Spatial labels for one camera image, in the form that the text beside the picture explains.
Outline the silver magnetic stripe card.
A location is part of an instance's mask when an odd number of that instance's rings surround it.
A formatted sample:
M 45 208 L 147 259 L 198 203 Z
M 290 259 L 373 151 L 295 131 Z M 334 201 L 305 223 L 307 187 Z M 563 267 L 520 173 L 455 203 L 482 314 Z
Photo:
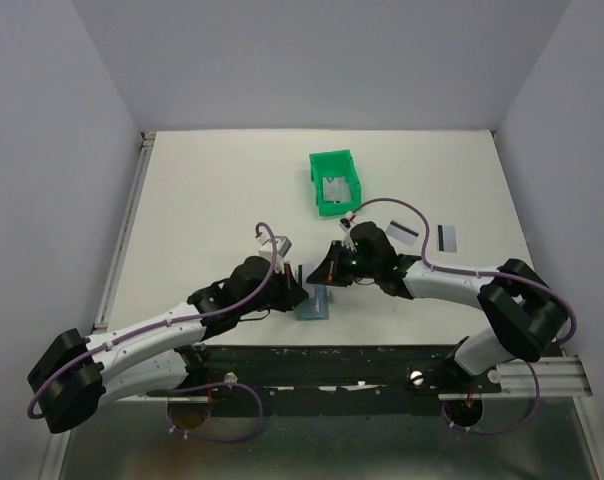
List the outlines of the silver magnetic stripe card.
M 296 267 L 296 280 L 302 286 L 307 284 L 307 278 L 315 270 L 316 264 L 312 262 L 301 263 Z

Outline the green leather card holder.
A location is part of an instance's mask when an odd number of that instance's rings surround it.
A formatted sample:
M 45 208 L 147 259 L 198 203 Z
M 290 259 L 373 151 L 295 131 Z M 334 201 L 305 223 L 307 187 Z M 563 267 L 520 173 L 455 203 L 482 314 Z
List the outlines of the green leather card holder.
M 313 291 L 308 299 L 295 310 L 298 321 L 328 320 L 333 296 L 324 285 L 312 285 Z

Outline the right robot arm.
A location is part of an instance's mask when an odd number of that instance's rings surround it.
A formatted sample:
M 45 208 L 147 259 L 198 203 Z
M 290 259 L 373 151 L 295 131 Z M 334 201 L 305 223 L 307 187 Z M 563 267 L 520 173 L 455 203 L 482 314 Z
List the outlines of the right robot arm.
M 308 274 L 309 284 L 348 287 L 373 281 L 385 294 L 432 299 L 478 309 L 489 327 L 461 340 L 442 367 L 442 379 L 462 392 L 487 369 L 513 359 L 536 362 L 568 320 L 567 308 L 523 261 L 510 259 L 496 275 L 460 274 L 454 267 L 429 266 L 416 255 L 396 252 L 373 222 L 350 228 L 331 242 L 326 257 Z

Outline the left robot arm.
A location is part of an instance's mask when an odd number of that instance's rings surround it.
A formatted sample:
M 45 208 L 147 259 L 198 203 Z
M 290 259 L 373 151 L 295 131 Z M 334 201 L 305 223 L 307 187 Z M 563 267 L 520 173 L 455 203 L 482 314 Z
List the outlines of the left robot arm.
M 155 390 L 196 393 L 202 368 L 184 356 L 258 311 L 287 313 L 308 299 L 288 264 L 250 256 L 227 278 L 193 292 L 168 311 L 131 327 L 58 334 L 27 375 L 31 420 L 57 434 L 75 428 L 106 403 Z

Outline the silver card near right gripper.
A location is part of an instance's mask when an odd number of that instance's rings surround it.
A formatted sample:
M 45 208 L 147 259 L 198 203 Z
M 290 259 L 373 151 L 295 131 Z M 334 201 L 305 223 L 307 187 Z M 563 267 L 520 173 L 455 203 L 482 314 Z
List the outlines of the silver card near right gripper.
M 412 247 L 415 245 L 419 234 L 409 227 L 406 227 L 396 220 L 391 220 L 385 229 L 385 233 L 388 237 L 408 246 Z

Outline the silver card in bin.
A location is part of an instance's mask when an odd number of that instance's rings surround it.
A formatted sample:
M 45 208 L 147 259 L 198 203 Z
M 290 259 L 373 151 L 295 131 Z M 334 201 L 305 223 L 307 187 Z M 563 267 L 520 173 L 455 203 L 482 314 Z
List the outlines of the silver card in bin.
M 322 178 L 322 200 L 331 204 L 345 204 L 356 199 L 356 190 L 346 176 Z

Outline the far right silver card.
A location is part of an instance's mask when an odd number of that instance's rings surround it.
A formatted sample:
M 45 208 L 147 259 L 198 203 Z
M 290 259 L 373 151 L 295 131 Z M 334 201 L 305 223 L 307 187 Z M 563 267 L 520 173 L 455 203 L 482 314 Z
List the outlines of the far right silver card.
M 437 249 L 445 253 L 456 253 L 458 251 L 454 225 L 437 225 Z

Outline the green plastic bin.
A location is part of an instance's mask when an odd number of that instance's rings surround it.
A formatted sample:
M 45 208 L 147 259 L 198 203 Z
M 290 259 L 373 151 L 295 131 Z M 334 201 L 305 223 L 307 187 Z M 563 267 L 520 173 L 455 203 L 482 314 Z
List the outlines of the green plastic bin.
M 321 217 L 344 215 L 361 205 L 361 183 L 350 150 L 312 153 L 309 160 Z

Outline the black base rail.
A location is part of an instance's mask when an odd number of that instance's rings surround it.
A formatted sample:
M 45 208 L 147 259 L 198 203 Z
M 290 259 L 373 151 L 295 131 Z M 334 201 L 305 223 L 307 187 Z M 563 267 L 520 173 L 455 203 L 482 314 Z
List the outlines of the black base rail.
M 440 396 L 455 399 L 498 393 L 486 373 L 462 379 L 448 374 L 451 345 L 390 346 L 201 346 L 182 347 L 187 376 L 164 389 L 212 384 L 204 397 L 223 417 L 253 414 L 254 400 L 241 389 L 221 386 L 228 374 L 251 387 L 267 416 L 436 416 Z

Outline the right aluminium frame extrusion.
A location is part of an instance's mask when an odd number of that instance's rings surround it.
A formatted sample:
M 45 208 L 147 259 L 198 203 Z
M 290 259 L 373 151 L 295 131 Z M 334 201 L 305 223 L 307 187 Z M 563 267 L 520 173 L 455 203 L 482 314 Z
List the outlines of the right aluminium frame extrusion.
M 589 447 L 574 401 L 591 393 L 577 360 L 554 359 L 533 365 L 540 385 L 536 414 L 512 433 L 489 441 L 498 479 L 595 479 Z M 498 369 L 502 393 L 487 403 L 493 427 L 523 419 L 533 406 L 534 381 L 529 369 L 513 362 Z

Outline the aluminium frame extrusion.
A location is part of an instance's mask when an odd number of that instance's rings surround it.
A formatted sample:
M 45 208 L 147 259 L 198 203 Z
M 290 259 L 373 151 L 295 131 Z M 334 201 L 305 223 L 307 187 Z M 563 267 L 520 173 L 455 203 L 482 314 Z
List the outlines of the aluminium frame extrusion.
M 512 433 L 489 441 L 498 479 L 595 479 L 589 447 L 574 401 L 591 393 L 577 360 L 554 359 L 533 365 L 540 385 L 536 414 Z M 529 369 L 513 362 L 498 369 L 502 393 L 487 403 L 493 427 L 523 419 L 533 406 L 534 381 Z
M 142 132 L 141 146 L 136 162 L 131 188 L 125 204 L 124 214 L 120 224 L 115 248 L 110 262 L 104 289 L 102 291 L 92 333 L 104 333 L 108 329 L 109 319 L 115 293 L 118 288 L 124 258 L 130 241 L 132 225 L 150 163 L 156 132 Z M 59 479 L 62 473 L 64 459 L 68 448 L 71 432 L 52 435 L 44 456 L 39 479 Z

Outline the left aluminium frame extrusion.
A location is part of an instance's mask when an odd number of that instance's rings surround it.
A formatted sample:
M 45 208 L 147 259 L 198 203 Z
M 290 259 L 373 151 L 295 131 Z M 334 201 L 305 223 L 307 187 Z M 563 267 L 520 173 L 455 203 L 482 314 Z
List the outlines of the left aluminium frame extrusion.
M 136 162 L 131 188 L 125 204 L 124 214 L 120 224 L 115 248 L 110 262 L 104 289 L 102 291 L 92 333 L 104 333 L 108 329 L 109 319 L 115 293 L 118 288 L 124 258 L 130 241 L 132 225 L 150 163 L 156 132 L 142 132 L 141 146 Z M 62 473 L 64 459 L 68 448 L 71 432 L 52 435 L 44 456 L 39 479 L 59 479 Z

